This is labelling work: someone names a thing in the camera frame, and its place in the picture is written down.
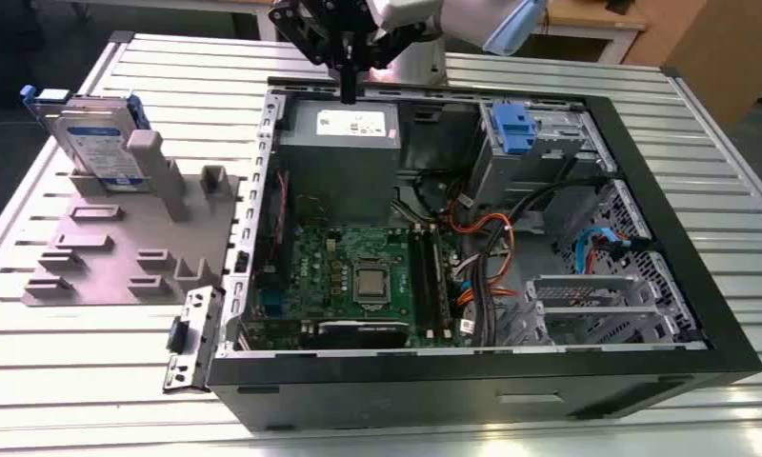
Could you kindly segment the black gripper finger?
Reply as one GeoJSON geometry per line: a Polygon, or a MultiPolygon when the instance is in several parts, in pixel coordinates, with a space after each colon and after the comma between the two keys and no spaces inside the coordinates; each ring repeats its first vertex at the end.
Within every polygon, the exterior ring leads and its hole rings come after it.
{"type": "Polygon", "coordinates": [[[359,74],[369,70],[385,70],[407,47],[422,40],[423,22],[395,28],[382,38],[375,38],[381,29],[363,24],[357,27],[350,47],[350,102],[357,101],[359,74]]]}
{"type": "Polygon", "coordinates": [[[275,1],[271,4],[269,18],[303,56],[315,66],[326,66],[331,77],[339,82],[342,103],[350,102],[350,75],[343,72],[346,63],[343,48],[331,38],[330,30],[323,27],[314,13],[302,14],[303,1],[275,1]]]}

